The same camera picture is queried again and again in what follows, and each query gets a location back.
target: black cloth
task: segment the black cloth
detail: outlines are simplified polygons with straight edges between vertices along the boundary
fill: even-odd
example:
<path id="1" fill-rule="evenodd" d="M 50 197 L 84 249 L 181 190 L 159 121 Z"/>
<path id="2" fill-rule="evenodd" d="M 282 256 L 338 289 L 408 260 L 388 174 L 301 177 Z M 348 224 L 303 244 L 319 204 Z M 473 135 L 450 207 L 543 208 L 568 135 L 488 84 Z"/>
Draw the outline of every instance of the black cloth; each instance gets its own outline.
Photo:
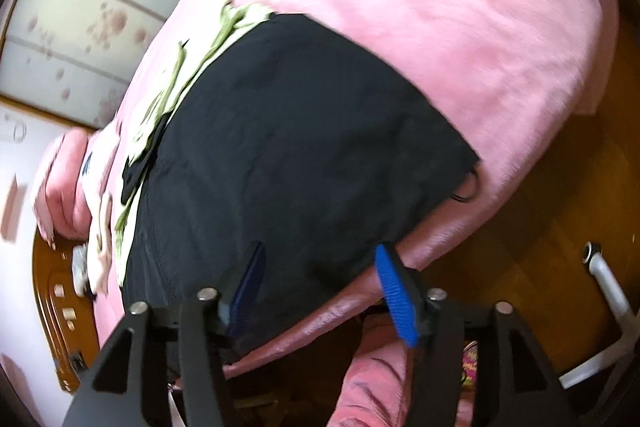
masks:
<path id="1" fill-rule="evenodd" d="M 170 112 L 164 113 L 158 124 L 154 127 L 151 136 L 147 140 L 145 149 L 139 158 L 129 164 L 129 158 L 124 162 L 124 171 L 122 172 L 122 194 L 120 195 L 120 203 L 127 204 L 129 198 L 135 193 L 142 183 L 146 169 L 150 166 L 153 158 L 155 158 L 156 150 L 160 144 L 160 140 L 164 135 L 164 130 L 171 117 Z"/>
<path id="2" fill-rule="evenodd" d="M 478 161 L 397 71 L 299 14 L 272 16 L 209 65 L 147 154 L 125 306 L 219 286 L 262 241 L 241 354 L 334 297 Z"/>

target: wooden cabinet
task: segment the wooden cabinet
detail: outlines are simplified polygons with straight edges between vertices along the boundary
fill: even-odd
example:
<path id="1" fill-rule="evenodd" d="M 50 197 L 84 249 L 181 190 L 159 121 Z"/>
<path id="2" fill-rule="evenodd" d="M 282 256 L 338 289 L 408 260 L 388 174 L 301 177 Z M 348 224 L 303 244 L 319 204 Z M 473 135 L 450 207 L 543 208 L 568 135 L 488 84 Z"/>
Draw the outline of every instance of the wooden cabinet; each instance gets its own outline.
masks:
<path id="1" fill-rule="evenodd" d="M 78 297 L 71 275 L 72 249 L 77 242 L 56 240 L 52 250 L 36 231 L 33 244 L 33 290 L 60 387 L 78 389 L 78 369 L 98 355 L 91 301 Z"/>

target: light green cloth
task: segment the light green cloth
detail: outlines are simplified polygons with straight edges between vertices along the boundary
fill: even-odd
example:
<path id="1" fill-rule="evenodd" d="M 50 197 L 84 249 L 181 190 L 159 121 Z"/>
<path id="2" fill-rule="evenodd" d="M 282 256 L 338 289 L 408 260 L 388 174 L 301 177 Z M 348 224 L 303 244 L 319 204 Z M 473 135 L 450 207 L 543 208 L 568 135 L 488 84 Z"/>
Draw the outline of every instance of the light green cloth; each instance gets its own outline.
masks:
<path id="1" fill-rule="evenodd" d="M 171 121 L 175 110 L 207 66 L 240 37 L 267 20 L 273 10 L 260 4 L 247 4 L 235 8 L 230 0 L 211 0 L 207 12 L 203 14 L 202 27 L 190 35 L 186 42 L 178 43 L 173 71 L 163 73 L 158 83 L 154 84 L 158 91 L 155 95 L 150 93 L 153 96 L 150 102 L 142 101 L 136 106 L 127 136 L 123 137 L 126 140 L 125 152 L 129 164 L 144 152 L 162 115 L 170 113 Z M 116 205 L 114 257 L 120 286 L 124 282 L 127 259 L 133 242 L 140 192 L 139 187 L 127 204 L 120 204 L 122 177 L 118 177 L 113 203 Z"/>

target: pink fleece blanket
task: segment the pink fleece blanket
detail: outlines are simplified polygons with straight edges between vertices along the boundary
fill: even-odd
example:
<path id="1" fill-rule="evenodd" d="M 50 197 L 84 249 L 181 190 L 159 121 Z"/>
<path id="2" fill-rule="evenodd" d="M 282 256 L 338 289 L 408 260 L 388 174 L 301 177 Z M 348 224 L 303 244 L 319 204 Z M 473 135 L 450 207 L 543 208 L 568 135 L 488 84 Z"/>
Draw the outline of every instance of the pink fleece blanket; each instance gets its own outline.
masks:
<path id="1" fill-rule="evenodd" d="M 199 23 L 208 0 L 181 0 L 154 39 L 116 115 L 158 77 L 161 57 Z M 424 268 L 487 221 L 511 196 L 572 112 L 593 112 L 609 73 L 616 0 L 235 0 L 304 12 L 393 65 L 440 110 L 482 158 L 480 197 L 443 203 L 398 245 Z M 108 187 L 122 173 L 117 151 Z M 380 298 L 370 270 L 286 334 L 226 369 L 238 375 L 308 344 Z M 111 274 L 95 306 L 103 343 L 122 315 Z"/>

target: bolt head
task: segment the bolt head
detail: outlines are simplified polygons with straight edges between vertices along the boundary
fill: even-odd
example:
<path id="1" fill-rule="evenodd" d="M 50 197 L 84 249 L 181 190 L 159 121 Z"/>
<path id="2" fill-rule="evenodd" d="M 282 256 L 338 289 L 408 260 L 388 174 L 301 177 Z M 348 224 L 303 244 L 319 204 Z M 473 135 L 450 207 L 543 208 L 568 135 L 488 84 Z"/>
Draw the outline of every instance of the bolt head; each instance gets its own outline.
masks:
<path id="1" fill-rule="evenodd" d="M 203 288 L 198 292 L 199 301 L 212 301 L 218 298 L 218 290 L 215 288 Z"/>
<path id="2" fill-rule="evenodd" d="M 148 309 L 149 309 L 149 305 L 145 301 L 138 301 L 138 302 L 134 302 L 130 306 L 129 311 L 131 312 L 132 315 L 142 315 Z"/>
<path id="3" fill-rule="evenodd" d="M 444 301 L 447 298 L 447 292 L 442 288 L 430 288 L 427 297 L 432 301 Z"/>
<path id="4" fill-rule="evenodd" d="M 505 301 L 500 301 L 495 305 L 495 309 L 502 315 L 511 315 L 513 313 L 513 306 Z"/>

